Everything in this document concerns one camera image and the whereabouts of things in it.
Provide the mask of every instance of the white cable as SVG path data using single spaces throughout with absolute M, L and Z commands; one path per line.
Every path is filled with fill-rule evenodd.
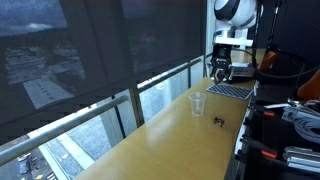
M 296 132 L 305 140 L 320 144 L 320 134 L 312 129 L 320 130 L 320 121 L 311 118 L 297 119 L 294 122 Z
M 318 104 L 318 103 L 320 104 L 320 100 L 309 100 L 309 101 L 307 101 L 305 103 L 304 107 L 306 109 L 308 109 L 309 111 L 313 112 L 314 114 L 317 114 L 318 116 L 320 116 L 320 112 L 317 112 L 317 111 L 315 111 L 315 110 L 313 110 L 313 109 L 308 107 L 308 105 L 315 105 L 315 104 Z

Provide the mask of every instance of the small black object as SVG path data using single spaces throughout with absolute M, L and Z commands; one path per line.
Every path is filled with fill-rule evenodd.
M 245 126 L 249 126 L 250 127 L 250 125 L 249 125 L 249 119 L 248 118 L 245 118 L 244 119 L 244 122 L 243 122 L 243 125 L 245 125 Z
M 274 149 L 269 148 L 268 146 L 264 145 L 263 143 L 261 143 L 260 141 L 256 141 L 254 139 L 251 139 L 249 136 L 247 135 L 242 135 L 242 138 L 240 139 L 240 142 L 242 142 L 243 144 L 247 144 L 248 146 L 261 150 L 261 154 L 263 156 L 275 159 L 277 158 L 277 151 Z
M 222 119 L 218 119 L 218 118 L 216 117 L 216 118 L 214 119 L 213 124 L 215 124 L 215 125 L 218 125 L 218 126 L 222 127 L 222 126 L 223 126 L 223 124 L 224 124 L 224 120 L 222 120 Z
M 243 153 L 241 150 L 238 150 L 235 156 L 235 159 L 242 163 L 246 163 L 248 159 L 248 155 L 246 153 Z

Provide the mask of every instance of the metal railing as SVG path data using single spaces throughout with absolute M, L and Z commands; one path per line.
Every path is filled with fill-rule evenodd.
M 90 109 L 87 113 L 81 114 L 78 117 L 75 117 L 74 119 L 71 119 L 70 121 L 64 124 L 61 124 L 55 128 L 50 129 L 49 131 L 39 134 L 34 138 L 28 139 L 18 145 L 15 145 L 9 149 L 0 152 L 0 166 L 58 137 L 59 135 L 71 130 L 72 128 L 114 108 L 115 106 L 127 101 L 128 99 L 129 98 L 127 96 L 115 98 L 106 104 Z
M 166 74 L 166 75 L 164 75 L 164 76 L 161 76 L 159 79 L 153 80 L 153 81 L 145 84 L 144 86 L 138 88 L 139 93 L 141 93 L 141 92 L 143 92 L 143 91 L 151 88 L 151 87 L 154 86 L 155 84 L 158 84 L 158 83 L 160 83 L 160 82 L 162 82 L 162 81 L 164 81 L 164 80 L 166 80 L 166 79 L 169 79 L 170 77 L 178 74 L 179 72 L 181 72 L 181 71 L 183 71 L 183 70 L 185 70 L 185 69 L 190 68 L 191 66 L 193 66 L 193 65 L 195 65 L 195 64 L 197 64 L 197 63 L 199 63 L 199 62 L 201 62 L 201 59 L 194 60 L 194 61 L 192 61 L 192 62 L 190 62 L 190 63 L 188 63 L 188 64 L 185 64 L 185 65 L 183 65 L 183 66 L 181 66 L 181 67 L 179 67 L 179 68 L 177 68 L 177 69 L 169 72 L 168 74 Z

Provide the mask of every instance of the window pane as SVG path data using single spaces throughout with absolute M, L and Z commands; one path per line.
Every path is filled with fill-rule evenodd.
M 187 89 L 187 70 L 184 70 L 140 93 L 144 121 L 147 122 Z
M 2 0 L 0 14 L 1 124 L 83 92 L 87 74 L 59 0 Z M 41 122 L 30 124 L 38 128 Z M 27 127 L 5 135 L 27 133 Z
M 134 112 L 132 107 L 132 97 L 130 97 L 129 90 L 120 92 L 116 94 L 115 97 L 117 98 L 123 95 L 129 97 L 129 100 L 119 104 L 118 109 L 125 135 L 129 136 L 133 131 L 137 129 L 137 122 L 135 117 L 136 112 Z
M 201 1 L 121 2 L 136 73 L 201 55 Z
M 39 134 L 45 133 L 59 125 L 80 116 L 92 108 L 110 101 L 108 98 L 98 105 L 94 104 L 88 108 L 84 108 L 76 113 L 70 114 L 62 119 L 59 119 L 51 124 L 34 130 L 27 135 L 10 141 L 0 146 L 0 152 L 13 147 L 29 138 L 34 138 Z M 102 155 L 107 153 L 114 144 L 114 133 L 120 132 L 118 120 L 114 119 L 116 115 L 114 109 L 96 116 L 89 121 L 61 134 L 47 143 L 27 152 L 23 160 L 16 159 L 0 166 L 0 174 L 3 179 L 36 179 L 38 175 L 43 175 L 43 178 L 55 176 L 58 179 L 73 179 L 84 169 L 88 168 Z M 120 142 L 123 138 L 120 137 L 115 141 Z M 21 168 L 23 163 L 28 163 L 27 168 Z
M 191 86 L 197 84 L 203 78 L 203 56 L 201 62 L 191 66 Z

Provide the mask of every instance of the electronic device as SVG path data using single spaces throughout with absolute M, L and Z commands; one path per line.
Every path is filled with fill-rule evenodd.
M 288 146 L 283 158 L 289 167 L 320 173 L 320 153 L 312 149 Z
M 228 79 L 230 75 L 232 47 L 252 45 L 252 40 L 235 38 L 235 31 L 255 25 L 258 6 L 260 5 L 256 0 L 217 0 L 215 2 L 214 13 L 217 20 L 211 59 L 213 68 L 210 74 L 211 77 L 214 77 L 215 83 Z
M 293 122 L 296 119 L 315 119 L 320 121 L 320 117 L 318 114 L 304 108 L 303 106 L 285 107 L 284 113 L 282 115 L 282 119 L 289 122 Z

